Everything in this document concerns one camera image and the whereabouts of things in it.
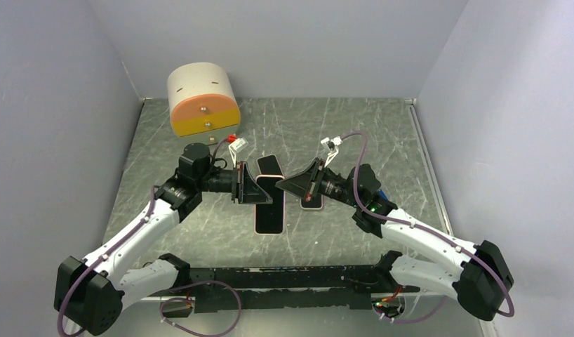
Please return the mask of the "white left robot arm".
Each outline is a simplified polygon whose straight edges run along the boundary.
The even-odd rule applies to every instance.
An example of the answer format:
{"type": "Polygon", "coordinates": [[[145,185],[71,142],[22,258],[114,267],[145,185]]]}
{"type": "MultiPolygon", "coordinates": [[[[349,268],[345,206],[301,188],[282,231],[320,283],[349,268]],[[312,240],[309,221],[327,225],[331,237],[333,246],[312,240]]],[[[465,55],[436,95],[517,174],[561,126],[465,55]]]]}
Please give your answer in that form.
{"type": "Polygon", "coordinates": [[[98,336],[146,296],[159,291],[180,295],[203,284],[191,276],[189,263],[171,253],[137,270],[132,265],[194,211],[205,192],[227,193],[240,204],[273,202],[246,162],[234,161],[226,169],[216,161],[207,145],[186,145],[173,175],[152,187],[149,203],[124,229],[84,258],[70,256],[60,264],[54,298],[60,336],[85,331],[98,336]]]}

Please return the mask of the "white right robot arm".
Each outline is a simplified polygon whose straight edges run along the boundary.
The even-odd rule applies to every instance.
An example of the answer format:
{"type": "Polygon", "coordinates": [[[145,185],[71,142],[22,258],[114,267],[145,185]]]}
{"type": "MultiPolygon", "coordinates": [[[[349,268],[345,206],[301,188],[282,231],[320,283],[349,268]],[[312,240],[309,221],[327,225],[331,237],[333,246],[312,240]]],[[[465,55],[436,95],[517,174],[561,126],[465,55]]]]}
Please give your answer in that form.
{"type": "Polygon", "coordinates": [[[458,239],[412,217],[383,197],[381,184],[369,164],[343,177],[319,158],[302,172],[284,178],[276,187],[301,200],[322,195],[354,207],[355,224],[364,232],[391,239],[415,250],[424,260],[388,251],[373,266],[383,291],[414,286],[456,300],[472,316],[491,321],[503,312],[514,279],[493,243],[458,239]]]}

